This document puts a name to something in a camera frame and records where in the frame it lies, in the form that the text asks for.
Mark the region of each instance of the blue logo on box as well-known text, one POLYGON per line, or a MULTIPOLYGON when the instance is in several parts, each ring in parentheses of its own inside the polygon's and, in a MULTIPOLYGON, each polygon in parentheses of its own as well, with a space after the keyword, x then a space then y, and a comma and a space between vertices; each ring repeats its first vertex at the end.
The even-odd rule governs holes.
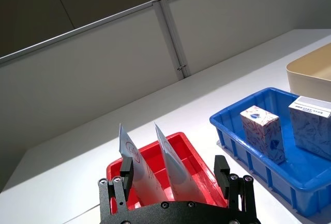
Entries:
POLYGON ((251 114, 250 117, 256 119, 256 118, 260 118, 260 115, 259 114, 251 114))

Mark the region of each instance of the white packet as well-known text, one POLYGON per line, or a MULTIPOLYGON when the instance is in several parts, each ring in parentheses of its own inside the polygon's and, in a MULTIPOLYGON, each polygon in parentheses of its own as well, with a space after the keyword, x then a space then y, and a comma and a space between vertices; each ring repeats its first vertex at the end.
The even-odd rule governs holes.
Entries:
POLYGON ((191 174, 156 124, 155 129, 175 201, 205 203, 206 200, 191 174))
POLYGON ((155 177, 145 159, 130 139, 122 125, 119 126, 119 152, 122 157, 132 157, 133 187, 142 206, 167 201, 160 182, 155 177))

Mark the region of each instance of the white wall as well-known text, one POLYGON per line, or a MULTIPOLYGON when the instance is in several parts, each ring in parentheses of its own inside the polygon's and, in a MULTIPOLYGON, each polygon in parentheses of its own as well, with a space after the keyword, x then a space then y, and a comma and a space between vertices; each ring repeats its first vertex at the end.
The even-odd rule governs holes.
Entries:
POLYGON ((177 81, 153 7, 1 67, 0 186, 26 148, 177 81))
POLYGON ((169 0, 191 73, 294 28, 330 28, 331 0, 169 0))

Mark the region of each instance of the white box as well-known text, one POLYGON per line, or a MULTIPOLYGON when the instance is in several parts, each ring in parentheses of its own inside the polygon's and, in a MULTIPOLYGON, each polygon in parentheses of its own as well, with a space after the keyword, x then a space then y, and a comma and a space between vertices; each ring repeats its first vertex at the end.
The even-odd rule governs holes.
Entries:
POLYGON ((300 96, 289 111, 295 144, 331 159, 331 103, 300 96))
POLYGON ((240 113, 246 142, 275 163, 285 161, 279 117, 257 106, 240 113))

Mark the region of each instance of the bolt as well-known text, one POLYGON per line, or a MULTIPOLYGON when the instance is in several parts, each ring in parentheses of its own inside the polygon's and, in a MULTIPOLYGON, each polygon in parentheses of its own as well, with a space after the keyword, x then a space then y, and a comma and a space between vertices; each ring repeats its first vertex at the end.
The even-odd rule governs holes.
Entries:
POLYGON ((117 176, 113 179, 114 182, 119 182, 121 180, 121 177, 120 176, 117 176))
POLYGON ((169 207, 169 203, 168 202, 162 202, 161 203, 161 207, 162 208, 168 208, 169 207))
POLYGON ((230 178, 231 178, 232 180, 236 180, 236 179, 238 179, 238 176, 235 175, 235 174, 232 174, 232 175, 230 176, 230 178))
POLYGON ((250 181, 253 180, 253 177, 251 177, 251 176, 245 176, 245 180, 248 181, 248 182, 250 182, 250 181))
POLYGON ((239 221, 237 220, 230 220, 229 221, 229 224, 240 224, 239 221))
POLYGON ((187 204, 189 207, 195 207, 195 203, 194 202, 188 202, 187 204))

